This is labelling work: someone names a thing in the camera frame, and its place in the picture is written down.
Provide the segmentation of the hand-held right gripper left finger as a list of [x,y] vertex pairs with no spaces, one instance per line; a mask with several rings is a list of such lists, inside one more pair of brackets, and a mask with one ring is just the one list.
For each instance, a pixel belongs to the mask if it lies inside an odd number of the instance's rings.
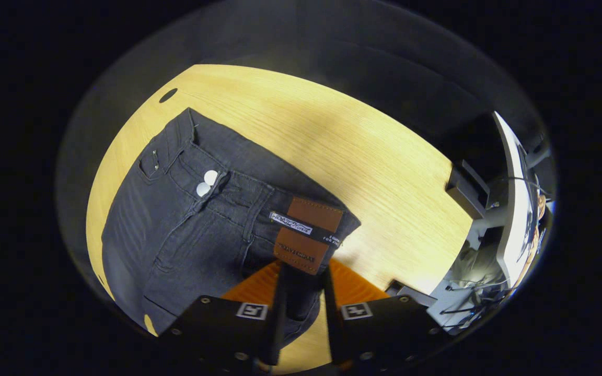
[[181,361],[198,364],[200,374],[270,374],[284,340],[289,267],[274,262],[248,280],[254,287],[272,272],[269,304],[203,295],[158,340]]

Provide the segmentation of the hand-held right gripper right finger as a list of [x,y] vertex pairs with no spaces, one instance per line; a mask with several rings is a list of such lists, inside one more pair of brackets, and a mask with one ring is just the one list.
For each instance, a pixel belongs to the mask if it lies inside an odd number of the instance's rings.
[[416,295],[390,297],[336,260],[323,274],[335,373],[399,373],[453,344]]

